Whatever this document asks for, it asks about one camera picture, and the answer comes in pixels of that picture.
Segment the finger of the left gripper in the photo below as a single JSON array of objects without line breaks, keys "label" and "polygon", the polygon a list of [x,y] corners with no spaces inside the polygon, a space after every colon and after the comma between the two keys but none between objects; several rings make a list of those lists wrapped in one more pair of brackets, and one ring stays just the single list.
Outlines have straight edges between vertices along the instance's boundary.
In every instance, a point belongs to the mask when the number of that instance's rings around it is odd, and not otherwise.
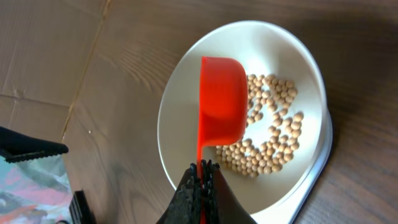
[{"label": "finger of the left gripper", "polygon": [[58,156],[68,151],[64,144],[32,138],[1,127],[1,157],[7,163]]}]

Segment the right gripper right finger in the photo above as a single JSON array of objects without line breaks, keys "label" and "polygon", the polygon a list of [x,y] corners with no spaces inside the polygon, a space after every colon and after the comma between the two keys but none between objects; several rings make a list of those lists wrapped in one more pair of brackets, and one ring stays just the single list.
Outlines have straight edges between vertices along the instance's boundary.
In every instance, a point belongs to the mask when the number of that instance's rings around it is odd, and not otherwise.
[{"label": "right gripper right finger", "polygon": [[206,224],[256,224],[238,202],[218,163],[201,161]]}]

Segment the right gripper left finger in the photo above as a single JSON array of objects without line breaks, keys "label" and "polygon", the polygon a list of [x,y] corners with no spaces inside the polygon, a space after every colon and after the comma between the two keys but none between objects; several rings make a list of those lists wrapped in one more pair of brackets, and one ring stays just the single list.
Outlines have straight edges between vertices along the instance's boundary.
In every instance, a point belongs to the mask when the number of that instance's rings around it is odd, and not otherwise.
[{"label": "right gripper left finger", "polygon": [[157,224],[199,224],[201,220],[201,182],[197,165],[192,163]]}]

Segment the white digital kitchen scale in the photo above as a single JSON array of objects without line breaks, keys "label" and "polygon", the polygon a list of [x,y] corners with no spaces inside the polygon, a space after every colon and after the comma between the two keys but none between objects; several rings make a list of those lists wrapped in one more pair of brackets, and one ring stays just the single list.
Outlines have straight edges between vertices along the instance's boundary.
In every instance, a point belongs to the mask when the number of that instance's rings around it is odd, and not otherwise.
[{"label": "white digital kitchen scale", "polygon": [[323,168],[327,164],[333,142],[333,125],[330,112],[326,109],[326,115],[322,120],[321,135],[314,156],[309,168],[305,171],[304,177],[299,180],[298,186],[289,193],[281,202],[269,208],[251,214],[257,223],[293,223],[297,218],[303,204],[310,195]]}]

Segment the red plastic measuring scoop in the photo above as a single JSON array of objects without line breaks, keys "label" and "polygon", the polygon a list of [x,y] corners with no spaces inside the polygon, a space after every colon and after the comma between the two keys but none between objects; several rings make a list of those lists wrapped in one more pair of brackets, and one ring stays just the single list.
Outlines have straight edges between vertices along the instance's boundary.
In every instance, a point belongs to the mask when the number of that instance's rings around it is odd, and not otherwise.
[{"label": "red plastic measuring scoop", "polygon": [[248,84],[243,66],[225,57],[201,58],[197,166],[203,174],[203,148],[237,142],[244,135],[248,110]]}]

